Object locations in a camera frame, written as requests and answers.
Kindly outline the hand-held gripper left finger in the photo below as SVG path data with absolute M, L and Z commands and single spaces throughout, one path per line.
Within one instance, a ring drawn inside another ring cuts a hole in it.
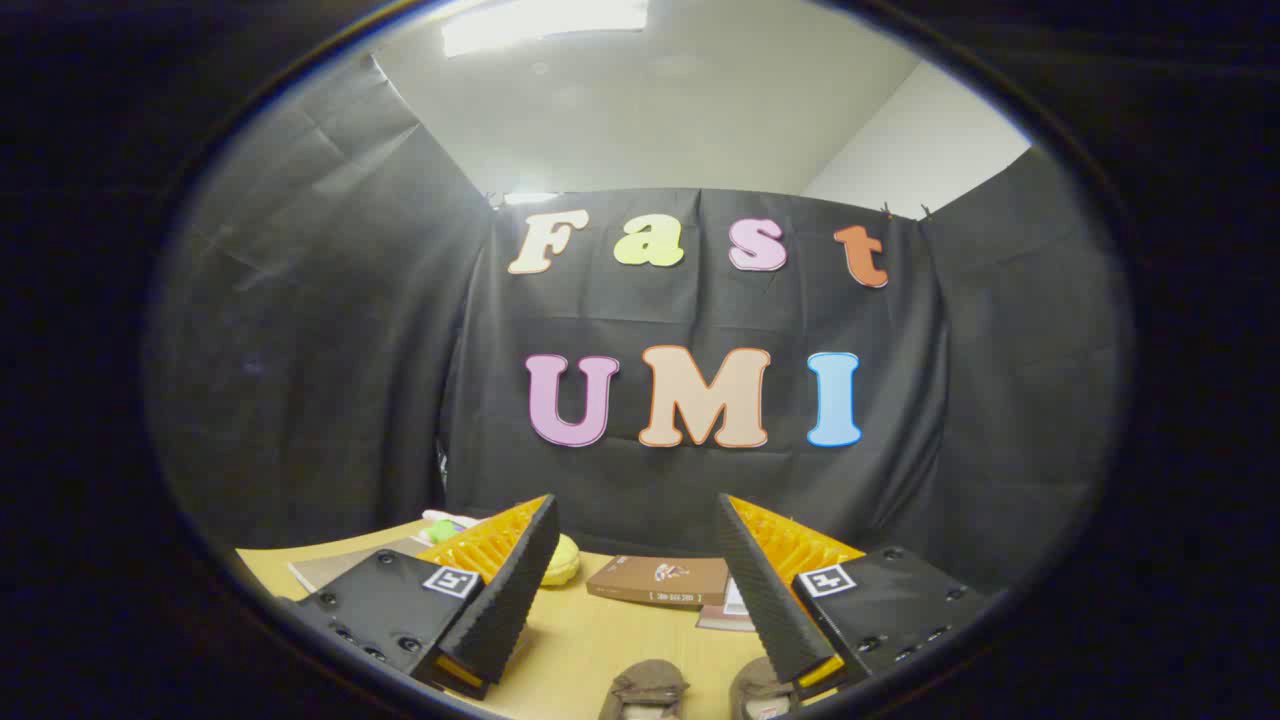
M 374 550 L 283 609 L 381 666 L 481 700 L 504 675 L 559 542 L 543 495 L 416 555 Z

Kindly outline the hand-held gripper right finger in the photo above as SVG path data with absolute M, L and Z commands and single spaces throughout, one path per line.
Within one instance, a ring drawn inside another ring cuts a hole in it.
M 716 501 L 716 541 L 777 678 L 804 698 L 923 657 L 986 610 L 901 546 L 855 550 L 731 495 Z

